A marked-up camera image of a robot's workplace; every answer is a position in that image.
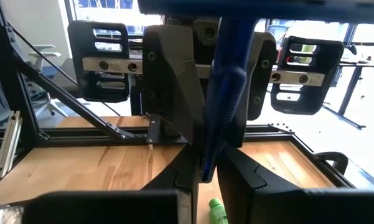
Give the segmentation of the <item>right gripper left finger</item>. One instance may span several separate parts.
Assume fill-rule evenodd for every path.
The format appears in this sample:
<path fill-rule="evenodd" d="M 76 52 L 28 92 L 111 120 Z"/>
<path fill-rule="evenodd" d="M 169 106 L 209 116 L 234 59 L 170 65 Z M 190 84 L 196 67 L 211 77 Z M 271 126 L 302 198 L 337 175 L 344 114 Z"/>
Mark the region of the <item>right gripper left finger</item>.
<path fill-rule="evenodd" d="M 141 190 L 47 193 L 24 207 L 23 222 L 193 223 L 198 184 L 199 156 L 185 146 Z"/>

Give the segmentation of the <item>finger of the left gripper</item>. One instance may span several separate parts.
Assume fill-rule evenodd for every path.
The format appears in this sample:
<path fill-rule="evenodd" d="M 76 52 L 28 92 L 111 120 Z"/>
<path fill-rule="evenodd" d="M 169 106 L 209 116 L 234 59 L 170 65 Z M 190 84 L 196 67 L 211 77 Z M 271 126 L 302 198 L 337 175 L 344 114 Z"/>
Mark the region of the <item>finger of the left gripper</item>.
<path fill-rule="evenodd" d="M 276 40 L 268 32 L 255 32 L 246 68 L 246 84 L 233 121 L 228 127 L 228 143 L 241 147 L 246 122 L 257 119 L 264 103 L 272 66 L 277 59 Z"/>
<path fill-rule="evenodd" d="M 188 143 L 202 135 L 204 97 L 193 33 L 178 25 L 149 26 L 143 37 L 146 111 L 170 123 Z"/>

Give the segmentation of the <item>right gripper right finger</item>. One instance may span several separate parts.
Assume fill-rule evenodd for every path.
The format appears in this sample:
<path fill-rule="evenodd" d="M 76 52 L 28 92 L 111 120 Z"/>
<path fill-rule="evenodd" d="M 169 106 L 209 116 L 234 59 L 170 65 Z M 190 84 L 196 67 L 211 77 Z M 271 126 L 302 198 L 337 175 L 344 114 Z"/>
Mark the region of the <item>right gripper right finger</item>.
<path fill-rule="evenodd" d="M 302 189 L 231 146 L 217 174 L 229 223 L 374 223 L 374 190 Z"/>

